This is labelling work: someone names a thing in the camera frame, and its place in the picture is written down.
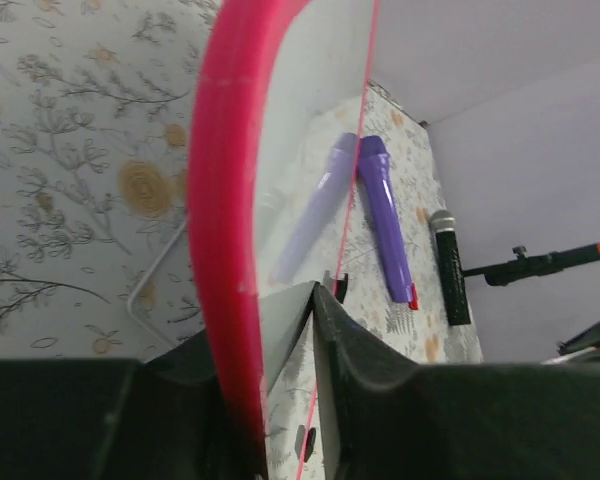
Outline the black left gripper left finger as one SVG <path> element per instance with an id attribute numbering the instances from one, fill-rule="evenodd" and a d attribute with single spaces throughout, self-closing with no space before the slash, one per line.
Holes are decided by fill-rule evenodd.
<path id="1" fill-rule="evenodd" d="M 131 358 L 0 360 L 0 479 L 219 479 L 207 336 Z"/>

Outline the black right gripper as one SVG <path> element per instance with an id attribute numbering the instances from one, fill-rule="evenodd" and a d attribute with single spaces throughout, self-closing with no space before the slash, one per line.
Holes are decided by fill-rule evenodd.
<path id="1" fill-rule="evenodd" d="M 555 363 L 600 362 L 600 320 L 575 337 L 558 344 Z"/>

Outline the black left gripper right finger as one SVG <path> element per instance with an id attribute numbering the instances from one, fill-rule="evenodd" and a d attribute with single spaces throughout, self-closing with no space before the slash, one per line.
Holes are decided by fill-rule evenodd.
<path id="1" fill-rule="evenodd" d="M 600 361 L 419 364 L 312 292 L 329 479 L 600 479 Z"/>

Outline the pink framed whiteboard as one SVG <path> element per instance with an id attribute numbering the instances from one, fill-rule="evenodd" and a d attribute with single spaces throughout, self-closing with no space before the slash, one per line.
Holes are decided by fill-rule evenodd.
<path id="1" fill-rule="evenodd" d="M 203 57 L 189 248 L 240 479 L 269 475 L 270 391 L 339 269 L 377 10 L 226 1 Z"/>

